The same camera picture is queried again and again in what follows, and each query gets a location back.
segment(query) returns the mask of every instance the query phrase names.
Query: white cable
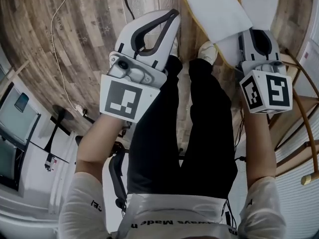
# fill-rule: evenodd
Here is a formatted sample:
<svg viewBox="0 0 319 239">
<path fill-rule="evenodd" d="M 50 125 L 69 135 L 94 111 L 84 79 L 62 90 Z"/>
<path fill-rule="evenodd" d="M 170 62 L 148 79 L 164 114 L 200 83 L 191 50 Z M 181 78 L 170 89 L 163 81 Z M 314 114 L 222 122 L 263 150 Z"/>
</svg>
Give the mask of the white cable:
<svg viewBox="0 0 319 239">
<path fill-rule="evenodd" d="M 53 17 L 52 17 L 52 20 L 51 20 L 51 38 L 52 38 L 52 45 L 53 45 L 53 51 L 54 51 L 54 55 L 55 55 L 55 59 L 56 59 L 56 64 L 58 65 L 58 68 L 59 68 L 60 73 L 61 73 L 61 76 L 62 76 L 64 91 L 65 91 L 65 93 L 66 93 L 66 96 L 67 96 L 67 98 L 68 98 L 68 101 L 69 101 L 70 105 L 72 106 L 72 108 L 73 108 L 75 111 L 77 111 L 77 109 L 75 109 L 75 107 L 74 107 L 73 104 L 71 103 L 71 100 L 70 100 L 70 98 L 69 98 L 69 94 L 68 94 L 68 92 L 67 92 L 66 89 L 65 89 L 65 80 L 64 80 L 64 76 L 63 76 L 63 73 L 62 73 L 62 70 L 61 70 L 61 67 L 60 67 L 60 63 L 59 63 L 58 57 L 57 57 L 57 55 L 56 55 L 55 44 L 54 44 L 54 37 L 53 37 L 53 20 L 54 20 L 56 14 L 58 13 L 58 11 L 59 11 L 59 10 L 61 9 L 61 7 L 64 5 L 65 1 L 66 1 L 66 0 L 63 0 L 62 4 L 61 4 L 60 7 L 58 8 L 58 10 L 56 10 L 55 14 L 54 14 Z"/>
</svg>

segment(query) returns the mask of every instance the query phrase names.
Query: window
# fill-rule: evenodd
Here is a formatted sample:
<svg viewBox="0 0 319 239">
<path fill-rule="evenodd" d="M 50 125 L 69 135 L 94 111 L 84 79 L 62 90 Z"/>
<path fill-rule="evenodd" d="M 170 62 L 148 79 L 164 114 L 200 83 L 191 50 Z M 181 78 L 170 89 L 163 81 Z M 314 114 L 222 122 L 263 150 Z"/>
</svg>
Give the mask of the window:
<svg viewBox="0 0 319 239">
<path fill-rule="evenodd" d="M 28 103 L 23 111 L 17 109 L 20 95 L 11 83 L 0 100 L 0 183 L 17 191 L 24 155 L 40 118 Z"/>
<path fill-rule="evenodd" d="M 2 70 L 2 66 L 0 65 L 0 68 L 1 68 L 1 70 L 0 70 L 0 81 L 4 78 L 4 72 L 3 72 L 3 70 Z"/>
</svg>

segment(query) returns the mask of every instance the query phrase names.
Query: person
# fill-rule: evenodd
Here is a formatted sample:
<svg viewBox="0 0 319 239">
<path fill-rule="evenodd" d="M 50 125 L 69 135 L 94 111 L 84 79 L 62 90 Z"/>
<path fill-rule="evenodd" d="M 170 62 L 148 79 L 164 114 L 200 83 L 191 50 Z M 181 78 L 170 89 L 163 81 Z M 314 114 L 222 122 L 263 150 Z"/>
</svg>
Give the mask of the person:
<svg viewBox="0 0 319 239">
<path fill-rule="evenodd" d="M 176 140 L 178 74 L 174 44 L 167 81 L 137 123 L 129 152 L 127 212 L 117 233 L 106 230 L 102 169 L 123 121 L 100 115 L 80 142 L 76 171 L 59 219 L 62 239 L 280 239 L 285 220 L 276 189 L 276 157 L 266 115 L 244 104 L 248 194 L 238 230 L 222 224 L 237 175 L 231 101 L 212 76 L 210 42 L 189 62 L 193 123 L 182 166 Z"/>
</svg>

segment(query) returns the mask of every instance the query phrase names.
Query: white cube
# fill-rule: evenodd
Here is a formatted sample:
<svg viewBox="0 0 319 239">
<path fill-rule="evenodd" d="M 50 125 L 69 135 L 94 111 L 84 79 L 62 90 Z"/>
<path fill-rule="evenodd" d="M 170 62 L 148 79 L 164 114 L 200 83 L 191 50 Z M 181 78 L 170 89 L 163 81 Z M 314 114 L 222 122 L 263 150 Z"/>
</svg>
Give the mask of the white cube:
<svg viewBox="0 0 319 239">
<path fill-rule="evenodd" d="M 159 93 L 159 89 L 103 74 L 100 112 L 137 123 Z"/>
<path fill-rule="evenodd" d="M 240 82 L 250 113 L 276 114 L 293 108 L 290 76 L 252 70 Z"/>
</svg>

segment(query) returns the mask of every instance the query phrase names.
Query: forearm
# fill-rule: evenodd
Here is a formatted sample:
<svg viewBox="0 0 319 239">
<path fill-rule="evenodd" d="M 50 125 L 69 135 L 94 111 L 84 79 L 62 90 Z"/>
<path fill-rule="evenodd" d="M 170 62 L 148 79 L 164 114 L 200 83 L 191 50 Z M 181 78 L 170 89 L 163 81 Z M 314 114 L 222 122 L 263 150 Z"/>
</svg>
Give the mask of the forearm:
<svg viewBox="0 0 319 239">
<path fill-rule="evenodd" d="M 276 176 L 276 156 L 270 138 L 266 115 L 251 114 L 244 103 L 246 131 L 246 173 L 247 185 L 251 187 L 257 180 Z"/>
<path fill-rule="evenodd" d="M 108 115 L 100 115 L 82 138 L 75 172 L 87 172 L 102 182 L 102 169 L 124 121 Z"/>
</svg>

